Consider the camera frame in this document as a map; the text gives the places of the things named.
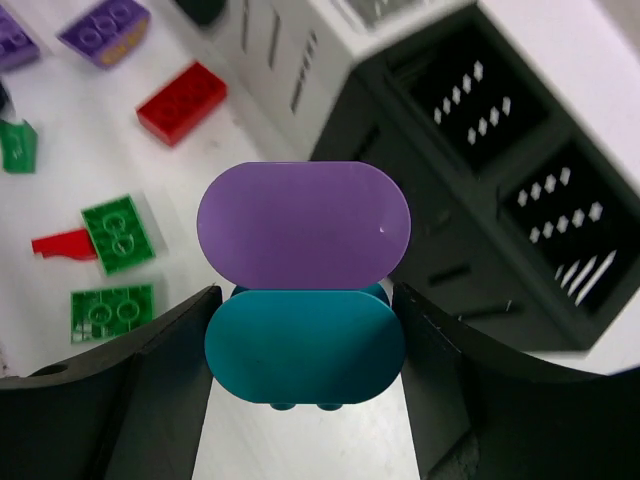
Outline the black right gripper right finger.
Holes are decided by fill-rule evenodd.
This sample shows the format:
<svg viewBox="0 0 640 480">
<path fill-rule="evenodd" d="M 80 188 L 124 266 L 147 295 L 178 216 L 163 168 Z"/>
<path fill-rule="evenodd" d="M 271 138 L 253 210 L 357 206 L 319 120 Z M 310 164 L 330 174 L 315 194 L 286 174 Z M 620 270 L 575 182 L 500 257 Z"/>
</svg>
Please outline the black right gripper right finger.
<svg viewBox="0 0 640 480">
<path fill-rule="evenodd" d="M 512 349 L 411 286 L 393 288 L 424 479 L 635 479 L 639 372 L 599 375 Z"/>
</svg>

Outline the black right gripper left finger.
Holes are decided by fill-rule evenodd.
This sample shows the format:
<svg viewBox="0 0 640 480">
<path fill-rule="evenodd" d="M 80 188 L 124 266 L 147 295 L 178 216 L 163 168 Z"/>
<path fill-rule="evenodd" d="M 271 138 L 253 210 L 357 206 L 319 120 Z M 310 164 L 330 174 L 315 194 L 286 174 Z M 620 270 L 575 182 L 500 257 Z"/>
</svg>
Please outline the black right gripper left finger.
<svg viewBox="0 0 640 480">
<path fill-rule="evenodd" d="M 1 381 L 4 479 L 189 479 L 212 374 L 209 286 L 152 322 Z"/>
</svg>

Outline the teal rounded lego piece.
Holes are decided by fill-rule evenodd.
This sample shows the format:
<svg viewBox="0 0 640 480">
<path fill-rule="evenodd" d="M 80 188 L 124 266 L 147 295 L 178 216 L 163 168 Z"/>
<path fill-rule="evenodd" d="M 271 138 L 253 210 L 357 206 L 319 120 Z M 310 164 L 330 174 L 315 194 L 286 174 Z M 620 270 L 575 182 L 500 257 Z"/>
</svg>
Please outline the teal rounded lego piece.
<svg viewBox="0 0 640 480">
<path fill-rule="evenodd" d="M 366 290 L 247 290 L 213 314 L 207 364 L 246 402 L 325 410 L 371 400 L 406 357 L 400 320 Z"/>
</svg>

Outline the purple rounded lego piece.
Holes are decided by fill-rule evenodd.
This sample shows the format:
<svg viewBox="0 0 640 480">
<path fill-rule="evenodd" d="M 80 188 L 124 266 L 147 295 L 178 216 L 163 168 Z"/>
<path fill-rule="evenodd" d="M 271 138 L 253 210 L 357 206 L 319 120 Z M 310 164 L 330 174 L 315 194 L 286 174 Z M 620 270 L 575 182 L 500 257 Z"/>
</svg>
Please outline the purple rounded lego piece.
<svg viewBox="0 0 640 480">
<path fill-rule="evenodd" d="M 246 289 L 356 290 L 391 273 L 411 235 L 404 194 L 362 162 L 247 162 L 206 189 L 196 217 L 213 269 Z"/>
</svg>

